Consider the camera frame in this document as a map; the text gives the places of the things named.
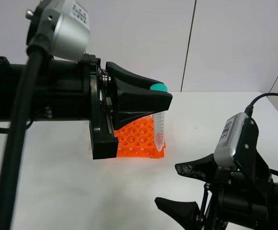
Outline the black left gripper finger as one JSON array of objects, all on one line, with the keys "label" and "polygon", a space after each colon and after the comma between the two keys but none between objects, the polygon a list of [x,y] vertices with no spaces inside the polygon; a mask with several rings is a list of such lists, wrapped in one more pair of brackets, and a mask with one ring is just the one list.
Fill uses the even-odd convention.
[{"label": "black left gripper finger", "polygon": [[162,82],[129,72],[113,62],[106,63],[106,72],[111,78],[106,92],[111,98],[115,130],[141,117],[169,109],[173,95],[150,89]]}]

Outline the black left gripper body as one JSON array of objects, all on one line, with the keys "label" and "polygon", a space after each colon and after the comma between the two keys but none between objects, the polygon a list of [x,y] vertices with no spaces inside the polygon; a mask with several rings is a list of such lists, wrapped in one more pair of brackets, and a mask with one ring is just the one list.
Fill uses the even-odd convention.
[{"label": "black left gripper body", "polygon": [[[85,54],[79,62],[50,60],[39,72],[28,120],[89,121],[92,156],[95,160],[117,156],[118,139],[109,121],[101,83],[101,60]],[[0,57],[0,122],[11,118],[16,89],[25,65]],[[6,128],[0,128],[6,134]]]}]

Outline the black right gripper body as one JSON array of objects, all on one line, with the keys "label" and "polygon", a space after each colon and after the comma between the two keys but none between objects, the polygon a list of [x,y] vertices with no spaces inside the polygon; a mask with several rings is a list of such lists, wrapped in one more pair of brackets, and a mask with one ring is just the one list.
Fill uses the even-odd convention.
[{"label": "black right gripper body", "polygon": [[240,135],[234,167],[217,165],[205,182],[200,210],[204,230],[223,230],[229,223],[255,230],[278,230],[278,183],[257,151],[258,126],[248,117]]}]

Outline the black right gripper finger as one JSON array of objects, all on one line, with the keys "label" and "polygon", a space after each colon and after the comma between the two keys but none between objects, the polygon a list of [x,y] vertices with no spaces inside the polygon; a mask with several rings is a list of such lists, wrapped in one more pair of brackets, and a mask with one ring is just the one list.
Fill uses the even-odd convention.
[{"label": "black right gripper finger", "polygon": [[185,230],[201,230],[200,209],[196,202],[179,202],[161,197],[155,198],[157,208]]},{"label": "black right gripper finger", "polygon": [[217,164],[214,160],[214,154],[210,154],[195,161],[177,163],[175,169],[180,176],[200,181],[213,181]]}]

